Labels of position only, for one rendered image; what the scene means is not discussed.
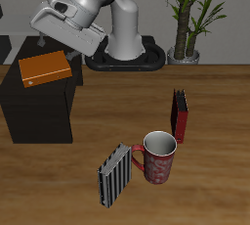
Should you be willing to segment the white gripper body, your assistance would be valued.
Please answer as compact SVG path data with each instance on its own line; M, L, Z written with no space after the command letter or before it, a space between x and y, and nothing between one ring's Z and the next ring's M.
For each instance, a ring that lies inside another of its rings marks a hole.
M65 22L65 16L42 2L31 16L30 26L68 47L91 57L105 38L102 27L92 23L89 28L77 30Z

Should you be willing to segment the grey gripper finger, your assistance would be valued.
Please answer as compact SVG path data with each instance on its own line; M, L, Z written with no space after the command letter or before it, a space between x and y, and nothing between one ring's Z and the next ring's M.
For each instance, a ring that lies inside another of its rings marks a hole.
M71 61L74 57L77 57L78 55L80 55L80 52L78 51L72 51L67 53L67 55L65 56L65 58L69 61Z
M37 45L40 47L43 47L46 44L44 36L45 36L44 33L42 33L42 32L39 33L39 40L37 42Z

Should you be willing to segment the orange book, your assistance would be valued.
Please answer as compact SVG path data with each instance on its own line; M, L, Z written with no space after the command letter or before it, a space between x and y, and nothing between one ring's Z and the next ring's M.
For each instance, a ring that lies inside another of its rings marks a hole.
M19 60L19 66L25 88L72 77L63 51Z

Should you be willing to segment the red book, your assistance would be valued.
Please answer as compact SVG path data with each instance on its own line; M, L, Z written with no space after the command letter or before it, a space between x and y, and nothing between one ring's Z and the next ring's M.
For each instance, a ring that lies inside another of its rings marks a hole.
M174 91L170 120L172 135L178 144L182 144L188 120L188 104L185 90Z

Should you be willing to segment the black and white striped book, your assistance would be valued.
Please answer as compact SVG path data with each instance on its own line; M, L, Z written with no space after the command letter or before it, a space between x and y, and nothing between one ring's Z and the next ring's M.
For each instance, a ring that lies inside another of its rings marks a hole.
M110 208L132 177L132 150L120 143L98 169L100 203Z

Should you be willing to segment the dark brown desk caddy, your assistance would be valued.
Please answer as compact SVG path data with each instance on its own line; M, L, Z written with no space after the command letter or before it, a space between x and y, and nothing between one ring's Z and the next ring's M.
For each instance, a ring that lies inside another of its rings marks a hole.
M70 112L75 88L83 84L82 57L69 65L72 77L26 88L21 81L19 60L72 49L51 37L37 45L36 36L25 38L16 59L0 84L0 106L15 144L70 144Z

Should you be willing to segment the green pot plant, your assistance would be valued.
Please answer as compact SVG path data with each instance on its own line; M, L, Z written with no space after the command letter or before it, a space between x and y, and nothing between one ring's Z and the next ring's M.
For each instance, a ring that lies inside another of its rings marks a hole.
M197 65L200 54L194 49L199 34L209 33L206 27L226 15L220 15L224 2L208 12L213 0L175 0L172 5L175 13L173 18L178 22L175 46L167 52L168 65Z

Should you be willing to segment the red patterned mug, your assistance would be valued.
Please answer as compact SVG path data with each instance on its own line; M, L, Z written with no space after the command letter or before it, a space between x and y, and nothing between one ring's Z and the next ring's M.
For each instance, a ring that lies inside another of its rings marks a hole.
M152 131L144 137L141 145L133 145L132 152L140 151L144 156L144 163L139 163L131 156L132 163L140 169L150 184L165 183L170 175L175 151L176 139L164 131Z

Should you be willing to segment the flat black base plate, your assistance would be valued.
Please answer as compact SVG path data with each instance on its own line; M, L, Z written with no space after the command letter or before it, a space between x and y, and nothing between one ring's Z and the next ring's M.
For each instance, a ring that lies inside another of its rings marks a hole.
M123 62L115 60L104 51L108 43L108 38L105 37L94 56L85 57L85 64L95 71L154 71L161 69L166 61L165 52L155 44L152 36L143 35L142 40L146 51L136 60Z

